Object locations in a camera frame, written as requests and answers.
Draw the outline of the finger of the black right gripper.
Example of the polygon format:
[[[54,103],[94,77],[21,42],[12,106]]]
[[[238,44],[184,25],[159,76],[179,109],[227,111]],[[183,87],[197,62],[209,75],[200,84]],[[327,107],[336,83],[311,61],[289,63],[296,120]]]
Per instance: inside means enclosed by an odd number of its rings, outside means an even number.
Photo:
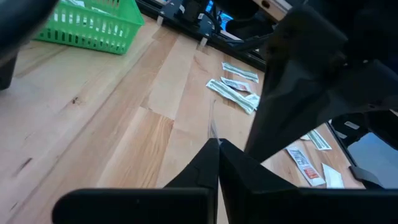
[[[261,49],[261,100],[247,154],[263,162],[326,120],[327,89],[343,59],[346,36],[310,6],[292,8]]]
[[[314,124],[344,114],[398,110],[398,74],[379,60],[313,62],[312,72],[317,78],[310,104]]]

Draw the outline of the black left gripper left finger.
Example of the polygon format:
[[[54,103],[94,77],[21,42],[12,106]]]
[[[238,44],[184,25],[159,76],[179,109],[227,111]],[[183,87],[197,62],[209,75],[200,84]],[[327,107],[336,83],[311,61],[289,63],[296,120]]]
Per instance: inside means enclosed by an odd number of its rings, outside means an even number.
[[[78,189],[60,197],[53,224],[216,224],[220,142],[210,138],[161,189]]]

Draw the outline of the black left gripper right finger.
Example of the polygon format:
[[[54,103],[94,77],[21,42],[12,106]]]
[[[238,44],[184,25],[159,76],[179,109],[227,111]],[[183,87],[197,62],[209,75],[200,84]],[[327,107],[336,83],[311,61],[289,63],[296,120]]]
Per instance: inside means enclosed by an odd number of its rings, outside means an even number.
[[[398,224],[398,190],[296,187],[227,139],[220,184],[230,224]]]

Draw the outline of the green plastic basket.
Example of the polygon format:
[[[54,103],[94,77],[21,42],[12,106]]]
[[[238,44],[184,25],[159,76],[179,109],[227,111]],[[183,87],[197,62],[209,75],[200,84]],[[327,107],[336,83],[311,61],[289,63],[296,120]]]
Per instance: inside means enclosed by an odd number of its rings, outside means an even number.
[[[122,55],[143,25],[135,0],[60,0],[35,39]]]

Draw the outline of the white antiseptic towelette packet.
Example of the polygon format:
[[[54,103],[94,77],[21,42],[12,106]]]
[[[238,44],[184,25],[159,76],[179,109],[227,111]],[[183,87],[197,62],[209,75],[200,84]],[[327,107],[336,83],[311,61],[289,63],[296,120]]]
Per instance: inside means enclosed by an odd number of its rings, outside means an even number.
[[[253,105],[253,108],[255,110],[257,110],[259,101],[260,101],[260,97],[258,95],[256,95],[255,93],[252,93],[252,94],[246,96],[245,99],[247,99],[248,102],[250,102],[250,104]]]

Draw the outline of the white packet with red print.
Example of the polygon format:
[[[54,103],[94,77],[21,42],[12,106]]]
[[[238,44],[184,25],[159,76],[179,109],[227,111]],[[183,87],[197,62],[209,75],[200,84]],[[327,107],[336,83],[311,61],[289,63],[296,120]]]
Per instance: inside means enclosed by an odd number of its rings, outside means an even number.
[[[285,150],[292,157],[298,169],[312,187],[325,184],[324,179],[298,147],[287,147]]]
[[[230,80],[225,77],[220,77],[220,78],[221,78],[221,81],[225,85],[230,86],[231,88],[234,88],[239,91],[246,91],[246,92],[252,93],[252,90],[248,83],[237,81],[237,80]]]

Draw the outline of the plain white packet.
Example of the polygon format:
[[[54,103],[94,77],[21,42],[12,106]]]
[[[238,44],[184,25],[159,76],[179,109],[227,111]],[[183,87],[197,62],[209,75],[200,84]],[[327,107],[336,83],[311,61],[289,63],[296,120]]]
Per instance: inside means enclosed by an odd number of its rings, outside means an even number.
[[[325,176],[326,187],[328,189],[343,189],[344,183],[342,175],[326,164],[322,164],[322,167]]]

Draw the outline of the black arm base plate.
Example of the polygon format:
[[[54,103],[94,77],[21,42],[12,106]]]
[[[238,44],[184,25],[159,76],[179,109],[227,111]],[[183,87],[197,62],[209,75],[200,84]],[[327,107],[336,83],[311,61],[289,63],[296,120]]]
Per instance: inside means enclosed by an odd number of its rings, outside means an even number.
[[[219,31],[217,20],[206,11],[210,0],[167,0],[157,16],[157,25],[171,28],[200,41],[204,47]]]

